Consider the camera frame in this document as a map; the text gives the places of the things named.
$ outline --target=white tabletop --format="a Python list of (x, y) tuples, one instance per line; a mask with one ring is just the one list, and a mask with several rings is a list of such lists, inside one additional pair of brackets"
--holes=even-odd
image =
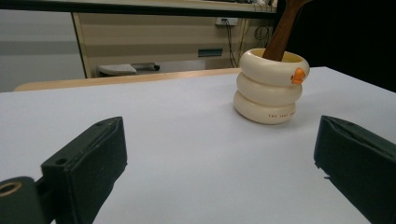
[(233, 108), (236, 74), (0, 93), (0, 180), (40, 164), (95, 122), (123, 116), (128, 166), (94, 223), (368, 223), (313, 159), (321, 115), (396, 142), (396, 94), (312, 68), (280, 125)]

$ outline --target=wooden handle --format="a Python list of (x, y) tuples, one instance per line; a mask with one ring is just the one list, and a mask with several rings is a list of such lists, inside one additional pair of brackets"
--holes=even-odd
[(294, 24), (300, 7), (311, 0), (288, 0), (285, 11), (280, 19), (279, 25), (276, 27), (273, 37), (262, 57), (264, 59), (281, 62), (286, 46), (289, 42), (291, 28)]

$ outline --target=white object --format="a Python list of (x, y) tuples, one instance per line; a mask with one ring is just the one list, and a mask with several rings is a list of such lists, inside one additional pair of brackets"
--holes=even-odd
[(108, 76), (128, 76), (128, 75), (136, 74), (136, 69), (134, 69), (128, 63), (99, 65), (96, 67), (96, 71), (106, 74)]
[(308, 77), (309, 64), (299, 55), (285, 52), (282, 62), (264, 59), (264, 49), (245, 52), (233, 97), (235, 109), (247, 119), (264, 124), (290, 120), (300, 98), (301, 83)]

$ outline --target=white wall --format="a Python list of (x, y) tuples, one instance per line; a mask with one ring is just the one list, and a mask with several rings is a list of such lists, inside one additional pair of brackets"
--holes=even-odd
[(0, 10), (0, 91), (84, 77), (70, 13)]

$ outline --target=screw hole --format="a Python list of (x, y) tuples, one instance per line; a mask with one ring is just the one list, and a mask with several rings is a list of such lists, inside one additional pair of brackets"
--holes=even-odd
[(9, 182), (0, 186), (0, 197), (7, 196), (17, 191), (22, 186), (21, 182)]
[(67, 159), (63, 158), (63, 159), (59, 159), (55, 162), (55, 164), (57, 165), (63, 165), (67, 162)]

